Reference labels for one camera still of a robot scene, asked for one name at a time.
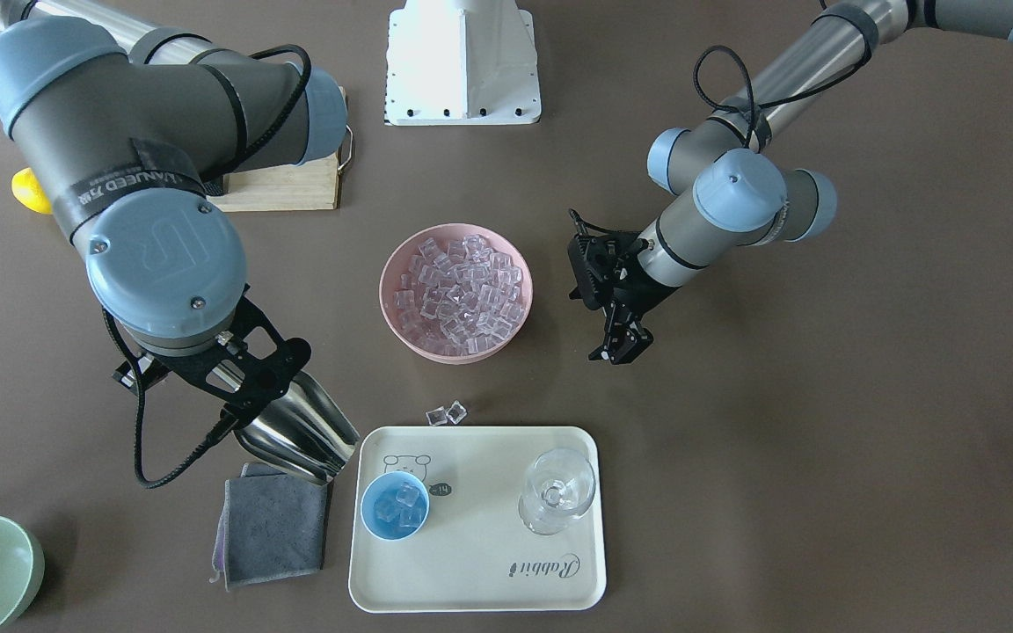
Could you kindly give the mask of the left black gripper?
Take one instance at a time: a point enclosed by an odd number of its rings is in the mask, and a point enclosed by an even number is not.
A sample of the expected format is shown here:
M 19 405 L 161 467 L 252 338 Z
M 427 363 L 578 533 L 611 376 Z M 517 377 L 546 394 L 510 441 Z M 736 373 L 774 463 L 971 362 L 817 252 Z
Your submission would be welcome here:
M 588 360 L 631 364 L 654 338 L 639 320 L 663 303 L 674 287 L 648 275 L 638 256 L 652 247 L 635 232 L 611 231 L 568 211 L 576 229 L 567 245 L 575 288 L 568 297 L 583 301 L 590 311 L 604 313 L 601 344 Z

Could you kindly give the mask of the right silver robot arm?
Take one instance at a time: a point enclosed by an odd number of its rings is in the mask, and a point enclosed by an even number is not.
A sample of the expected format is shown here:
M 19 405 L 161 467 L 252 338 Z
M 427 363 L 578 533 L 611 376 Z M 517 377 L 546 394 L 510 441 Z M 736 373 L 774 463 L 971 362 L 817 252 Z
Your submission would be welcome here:
M 242 428 L 282 413 L 310 346 L 246 297 L 240 236 L 206 186 L 333 155 L 348 113 L 307 57 L 184 38 L 120 33 L 96 4 L 0 1 L 0 120 L 110 319 Z

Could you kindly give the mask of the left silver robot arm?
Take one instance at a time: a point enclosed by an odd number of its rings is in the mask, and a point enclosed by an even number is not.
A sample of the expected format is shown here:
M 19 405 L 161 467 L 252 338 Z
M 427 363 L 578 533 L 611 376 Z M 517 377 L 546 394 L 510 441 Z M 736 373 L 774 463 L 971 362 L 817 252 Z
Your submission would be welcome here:
M 570 297 L 604 315 L 588 358 L 622 365 L 639 357 L 652 344 L 643 317 L 729 249 L 819 236 L 836 214 L 832 181 L 777 168 L 765 149 L 880 45 L 920 27 L 1013 41 L 1013 1 L 836 1 L 759 75 L 742 68 L 744 87 L 709 100 L 711 116 L 656 137 L 647 172 L 673 200 L 646 229 L 604 229 L 572 211 Z

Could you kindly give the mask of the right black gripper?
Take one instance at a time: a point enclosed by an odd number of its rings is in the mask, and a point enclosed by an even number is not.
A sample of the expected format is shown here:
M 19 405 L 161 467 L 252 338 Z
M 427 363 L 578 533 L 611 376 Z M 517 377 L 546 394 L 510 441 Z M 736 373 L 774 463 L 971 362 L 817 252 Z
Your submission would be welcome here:
M 174 374 L 224 401 L 222 414 L 243 427 L 281 399 L 305 368 L 312 348 L 304 339 L 285 339 L 268 316 L 243 295 L 228 323 L 216 335 L 186 350 L 150 350 L 138 342 L 141 355 L 132 353 L 113 327 L 113 342 L 125 357 L 116 380 L 140 393 Z

